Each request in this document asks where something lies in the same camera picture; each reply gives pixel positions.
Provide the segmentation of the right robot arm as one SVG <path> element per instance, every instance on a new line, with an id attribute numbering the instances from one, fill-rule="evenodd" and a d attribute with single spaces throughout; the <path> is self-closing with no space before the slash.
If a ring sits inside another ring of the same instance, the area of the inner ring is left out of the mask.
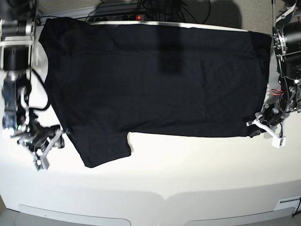
<path id="1" fill-rule="evenodd" d="M 38 166 L 52 147 L 63 148 L 64 133 L 59 125 L 43 127 L 29 106 L 31 75 L 41 77 L 32 67 L 38 1 L 2 0 L 0 2 L 0 69 L 5 73 L 2 86 L 4 115 L 2 126 L 11 137 L 33 155 Z"/>

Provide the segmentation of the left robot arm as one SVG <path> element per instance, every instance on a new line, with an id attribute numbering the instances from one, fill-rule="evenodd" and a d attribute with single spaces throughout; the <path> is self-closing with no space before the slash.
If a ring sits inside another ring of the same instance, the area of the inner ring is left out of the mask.
<path id="1" fill-rule="evenodd" d="M 301 17 L 299 0 L 285 1 L 285 8 L 276 17 L 272 30 L 273 49 L 277 61 L 281 89 L 271 90 L 271 102 L 264 103 L 255 120 L 249 121 L 250 137 L 274 132 L 292 112 L 301 111 Z"/>

